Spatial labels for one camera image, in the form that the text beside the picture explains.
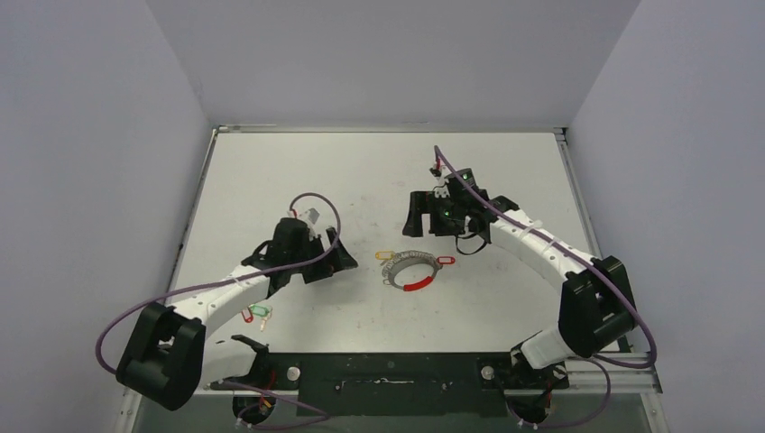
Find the black joint housing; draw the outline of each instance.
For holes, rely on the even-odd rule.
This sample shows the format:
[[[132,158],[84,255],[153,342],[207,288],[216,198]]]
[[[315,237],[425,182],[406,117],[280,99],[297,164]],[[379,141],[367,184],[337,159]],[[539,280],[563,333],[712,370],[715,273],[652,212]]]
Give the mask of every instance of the black joint housing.
[[[153,302],[141,311],[116,369],[116,379],[167,410],[183,406],[202,375],[206,328]],[[160,342],[172,341],[170,345]]]
[[[593,266],[635,306],[627,270],[613,256]],[[635,328],[635,320],[616,295],[589,270],[570,272],[560,296],[558,330],[579,356],[589,358]]]

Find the metal key ring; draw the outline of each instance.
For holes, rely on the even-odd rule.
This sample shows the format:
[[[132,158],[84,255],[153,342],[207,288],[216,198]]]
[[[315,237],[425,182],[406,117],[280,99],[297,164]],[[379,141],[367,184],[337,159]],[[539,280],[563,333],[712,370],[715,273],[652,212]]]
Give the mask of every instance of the metal key ring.
[[[398,275],[399,272],[403,271],[404,269],[416,264],[426,264],[433,268],[433,272],[421,281],[413,282],[411,284],[404,284],[403,286],[398,284],[396,282],[396,275]],[[386,260],[386,263],[382,267],[382,283],[385,285],[391,285],[396,289],[404,291],[419,290],[433,282],[433,280],[436,278],[436,274],[441,270],[441,268],[443,268],[443,264],[441,264],[439,259],[431,253],[415,250],[394,253],[392,258]]]

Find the white table surface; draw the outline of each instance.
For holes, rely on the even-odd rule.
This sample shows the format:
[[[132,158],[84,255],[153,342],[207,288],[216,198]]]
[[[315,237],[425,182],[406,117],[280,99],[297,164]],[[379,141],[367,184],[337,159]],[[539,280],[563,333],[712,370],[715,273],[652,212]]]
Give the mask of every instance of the white table surface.
[[[341,239],[359,267],[310,285],[296,275],[263,303],[273,307],[264,332],[237,315],[208,340],[244,334],[273,352],[503,351],[555,322],[557,293],[509,253],[489,245],[464,257],[453,238],[401,235],[410,192],[434,186],[433,144],[457,168],[471,167],[490,197],[516,201],[588,250],[553,134],[220,134],[175,288],[224,277],[271,238],[290,200],[304,191],[336,204]],[[301,201],[298,211],[309,207],[321,213],[321,233],[334,225],[317,199]],[[423,290],[383,286],[374,253],[405,249],[457,262]]]

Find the screw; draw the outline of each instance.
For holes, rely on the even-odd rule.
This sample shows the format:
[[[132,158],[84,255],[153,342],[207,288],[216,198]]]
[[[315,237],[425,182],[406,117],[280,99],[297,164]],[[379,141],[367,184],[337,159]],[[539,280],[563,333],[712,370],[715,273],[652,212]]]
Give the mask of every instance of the screw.
[[[295,382],[300,378],[300,368],[290,367],[287,369],[287,379]]]
[[[487,381],[491,381],[494,378],[494,369],[487,365],[486,367],[481,369],[481,377],[483,377]]]

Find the red plastic piece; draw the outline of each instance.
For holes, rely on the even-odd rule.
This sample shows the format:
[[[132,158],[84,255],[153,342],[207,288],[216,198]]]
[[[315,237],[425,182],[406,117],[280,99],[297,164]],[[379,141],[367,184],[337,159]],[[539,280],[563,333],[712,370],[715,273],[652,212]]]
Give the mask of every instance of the red plastic piece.
[[[425,277],[422,281],[413,282],[412,284],[404,284],[404,291],[420,290],[433,282],[433,277]]]
[[[250,309],[243,309],[241,314],[245,323],[252,323],[255,320],[255,316],[253,316],[253,312]]]

